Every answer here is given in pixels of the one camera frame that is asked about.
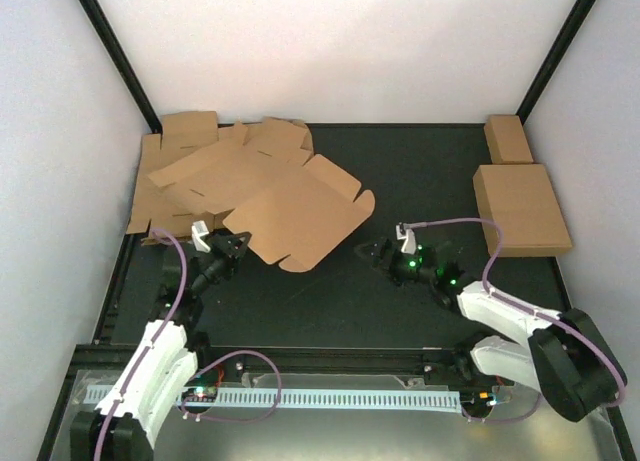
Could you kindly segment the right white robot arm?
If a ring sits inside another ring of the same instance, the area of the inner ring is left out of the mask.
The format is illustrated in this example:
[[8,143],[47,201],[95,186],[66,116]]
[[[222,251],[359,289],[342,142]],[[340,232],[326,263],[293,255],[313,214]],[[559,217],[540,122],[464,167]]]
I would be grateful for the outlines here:
[[409,249],[382,238],[355,251],[394,284],[422,284],[443,309],[492,330],[455,358],[461,381],[489,376],[524,385],[572,422],[622,400],[626,374],[585,312],[512,297],[464,270],[443,247]]

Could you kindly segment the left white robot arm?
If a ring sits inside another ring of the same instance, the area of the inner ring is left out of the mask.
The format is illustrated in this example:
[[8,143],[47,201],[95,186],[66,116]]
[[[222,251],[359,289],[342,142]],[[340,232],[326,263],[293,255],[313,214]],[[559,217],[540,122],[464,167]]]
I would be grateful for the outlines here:
[[251,235],[194,231],[169,239],[160,288],[142,338],[111,390],[70,427],[73,460],[151,460],[161,427],[187,381],[207,378],[215,357],[196,329],[201,296],[233,277]]

